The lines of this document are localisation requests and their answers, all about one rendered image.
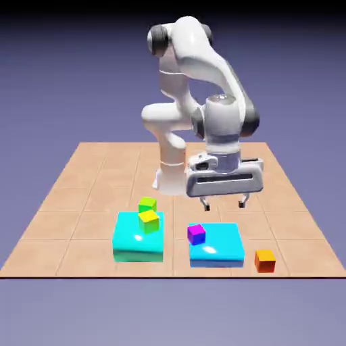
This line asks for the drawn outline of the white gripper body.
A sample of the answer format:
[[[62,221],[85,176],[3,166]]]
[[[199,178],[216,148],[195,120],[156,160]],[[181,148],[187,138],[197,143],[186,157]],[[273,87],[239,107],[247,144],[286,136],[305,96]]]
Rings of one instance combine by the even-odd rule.
[[[189,170],[186,194],[189,197],[256,193],[263,189],[264,162],[244,159],[232,172]]]

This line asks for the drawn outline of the small purple cube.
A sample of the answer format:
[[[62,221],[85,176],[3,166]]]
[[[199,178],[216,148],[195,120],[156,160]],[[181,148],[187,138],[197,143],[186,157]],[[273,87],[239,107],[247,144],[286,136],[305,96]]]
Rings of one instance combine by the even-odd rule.
[[[189,225],[187,228],[187,238],[193,246],[205,243],[206,232],[201,224]]]

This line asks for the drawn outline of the small green cube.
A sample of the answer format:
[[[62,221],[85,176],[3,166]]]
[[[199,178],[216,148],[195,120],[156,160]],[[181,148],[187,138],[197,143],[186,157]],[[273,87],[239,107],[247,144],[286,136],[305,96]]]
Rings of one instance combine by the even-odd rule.
[[[142,197],[138,203],[138,212],[146,212],[148,210],[157,211],[157,199],[152,197]]]

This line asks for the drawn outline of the small yellow cube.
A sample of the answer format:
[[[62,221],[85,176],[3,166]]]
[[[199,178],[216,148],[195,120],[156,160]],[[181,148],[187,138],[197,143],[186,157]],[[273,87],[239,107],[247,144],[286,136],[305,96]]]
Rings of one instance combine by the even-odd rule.
[[[144,212],[138,213],[139,227],[145,234],[157,232],[159,230],[159,216],[158,214],[149,209]]]

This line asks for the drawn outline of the small orange cube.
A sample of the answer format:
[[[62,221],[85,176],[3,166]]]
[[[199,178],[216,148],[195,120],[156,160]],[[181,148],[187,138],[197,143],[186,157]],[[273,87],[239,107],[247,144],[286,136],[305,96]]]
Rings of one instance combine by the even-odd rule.
[[[269,249],[258,249],[255,251],[255,267],[259,273],[273,273],[276,258]]]

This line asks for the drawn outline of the large blue box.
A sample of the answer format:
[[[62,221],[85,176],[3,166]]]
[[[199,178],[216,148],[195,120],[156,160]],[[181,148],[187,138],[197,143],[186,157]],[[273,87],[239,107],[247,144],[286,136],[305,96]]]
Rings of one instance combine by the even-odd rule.
[[[192,268],[242,267],[245,250],[236,223],[190,223],[201,224],[206,232],[205,243],[189,243],[189,260]]]

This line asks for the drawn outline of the large turquoise box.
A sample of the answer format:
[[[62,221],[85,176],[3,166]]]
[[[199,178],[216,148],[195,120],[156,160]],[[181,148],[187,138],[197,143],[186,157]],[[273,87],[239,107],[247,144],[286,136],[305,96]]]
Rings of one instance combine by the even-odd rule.
[[[159,228],[145,234],[139,226],[137,212],[119,212],[112,249],[115,263],[163,262],[164,259],[164,213],[157,213]]]

